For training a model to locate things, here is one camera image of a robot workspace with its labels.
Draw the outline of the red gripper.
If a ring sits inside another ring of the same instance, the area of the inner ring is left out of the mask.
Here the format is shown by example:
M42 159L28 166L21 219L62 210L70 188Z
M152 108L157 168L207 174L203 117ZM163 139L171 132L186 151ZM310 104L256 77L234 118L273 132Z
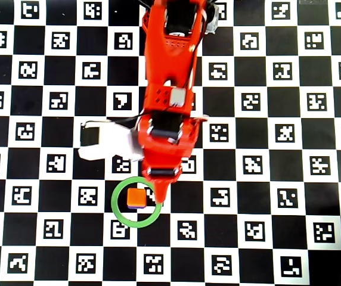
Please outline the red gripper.
M190 117L170 111L151 111L138 121L138 143L143 151L142 173L153 181L157 204L163 204L168 187L182 172L207 117Z

